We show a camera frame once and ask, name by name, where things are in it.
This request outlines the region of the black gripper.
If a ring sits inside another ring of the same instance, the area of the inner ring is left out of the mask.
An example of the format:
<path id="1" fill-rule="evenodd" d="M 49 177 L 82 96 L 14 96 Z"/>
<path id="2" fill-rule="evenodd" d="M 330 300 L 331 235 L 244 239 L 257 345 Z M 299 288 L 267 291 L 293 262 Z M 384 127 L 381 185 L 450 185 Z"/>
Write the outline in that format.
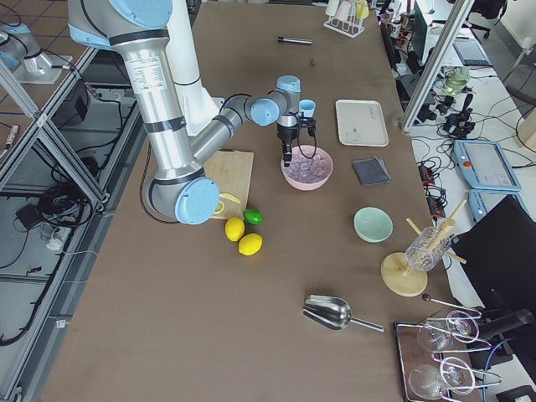
<path id="1" fill-rule="evenodd" d="M 281 140 L 281 148 L 283 158 L 281 160 L 281 167 L 288 167 L 288 163 L 291 163 L 292 154 L 292 142 L 296 140 L 299 132 L 299 122 L 295 116 L 284 115 L 277 119 L 277 137 Z"/>

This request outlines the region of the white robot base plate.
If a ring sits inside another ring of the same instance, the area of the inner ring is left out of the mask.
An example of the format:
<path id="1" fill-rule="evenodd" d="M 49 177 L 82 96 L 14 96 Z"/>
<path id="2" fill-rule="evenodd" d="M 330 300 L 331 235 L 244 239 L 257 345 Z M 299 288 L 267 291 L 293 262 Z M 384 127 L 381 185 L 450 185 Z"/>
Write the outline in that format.
<path id="1" fill-rule="evenodd" d="M 181 101 L 188 135 L 195 137 L 219 114 L 224 98 L 212 97 L 198 80 L 186 87 Z"/>

